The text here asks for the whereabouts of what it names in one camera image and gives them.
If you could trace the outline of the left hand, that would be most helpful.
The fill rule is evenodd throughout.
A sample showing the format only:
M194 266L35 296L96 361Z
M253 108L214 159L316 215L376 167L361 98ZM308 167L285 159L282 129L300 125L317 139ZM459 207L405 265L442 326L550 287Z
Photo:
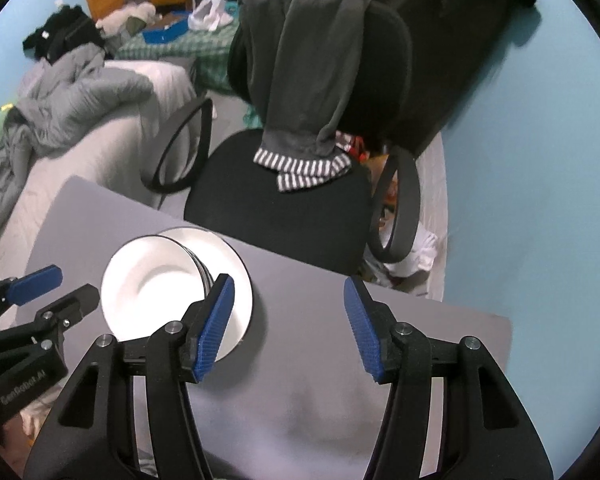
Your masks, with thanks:
M23 476L40 429L41 424L37 418L29 415L22 417L20 414L9 419L1 428L0 456L19 478Z

